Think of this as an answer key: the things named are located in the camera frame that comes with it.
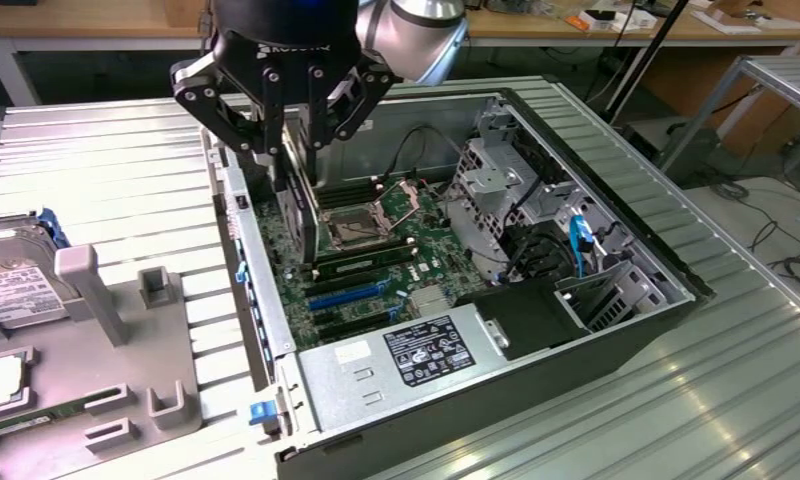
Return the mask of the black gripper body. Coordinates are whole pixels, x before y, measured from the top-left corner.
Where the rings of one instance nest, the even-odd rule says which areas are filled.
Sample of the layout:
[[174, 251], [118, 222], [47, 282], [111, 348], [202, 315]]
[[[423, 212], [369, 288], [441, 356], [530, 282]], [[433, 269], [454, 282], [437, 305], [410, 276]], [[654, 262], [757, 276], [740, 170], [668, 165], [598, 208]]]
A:
[[255, 64], [266, 47], [271, 55], [314, 54], [329, 66], [349, 68], [361, 56], [357, 9], [355, 1], [214, 1], [214, 60]]

